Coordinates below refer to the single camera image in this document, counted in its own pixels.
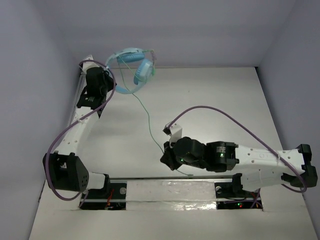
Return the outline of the light blue headphones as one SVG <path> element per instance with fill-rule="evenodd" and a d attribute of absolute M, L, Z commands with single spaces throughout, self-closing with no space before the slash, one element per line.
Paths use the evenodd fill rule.
<path fill-rule="evenodd" d="M 153 49 L 124 48 L 110 55 L 105 62 L 106 66 L 110 67 L 113 61 L 116 61 L 118 65 L 126 66 L 130 70 L 135 84 L 135 88 L 132 90 L 117 85 L 115 91 L 119 94 L 131 95 L 136 93 L 155 75 L 156 55 Z"/>

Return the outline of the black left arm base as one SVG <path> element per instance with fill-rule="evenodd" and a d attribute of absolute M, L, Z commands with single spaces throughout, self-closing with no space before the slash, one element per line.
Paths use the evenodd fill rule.
<path fill-rule="evenodd" d="M 81 210 L 126 210 L 127 181 L 112 180 L 105 175 L 105 183 L 102 189 L 90 189 L 80 198 Z"/>

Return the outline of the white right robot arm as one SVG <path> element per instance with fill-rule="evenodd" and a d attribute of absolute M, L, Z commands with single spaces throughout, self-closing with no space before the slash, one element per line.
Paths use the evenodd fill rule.
<path fill-rule="evenodd" d="M 286 183 L 295 188 L 315 187 L 318 175 L 311 159 L 312 151 L 308 144 L 272 153 L 233 142 L 204 144 L 183 137 L 175 143 L 164 143 L 160 162 L 172 171 L 187 165 L 208 172 L 227 173 L 232 177 L 231 192 L 241 197 L 263 187 Z"/>

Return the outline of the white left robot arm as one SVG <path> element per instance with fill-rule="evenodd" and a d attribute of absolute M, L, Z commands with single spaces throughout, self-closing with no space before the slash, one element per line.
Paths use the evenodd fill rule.
<path fill-rule="evenodd" d="M 100 197 L 111 193 L 107 174 L 87 170 L 81 160 L 87 137 L 115 92 L 114 76 L 93 61 L 81 63 L 85 86 L 76 104 L 74 118 L 51 144 L 43 157 L 47 182 L 56 194 L 59 190 L 83 193 L 92 191 Z"/>

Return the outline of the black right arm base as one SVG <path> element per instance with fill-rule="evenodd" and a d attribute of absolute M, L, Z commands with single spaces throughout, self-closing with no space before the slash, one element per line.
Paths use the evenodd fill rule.
<path fill-rule="evenodd" d="M 241 173 L 232 176 L 231 181 L 216 182 L 216 208 L 218 210 L 263 209 L 260 190 L 243 190 Z"/>

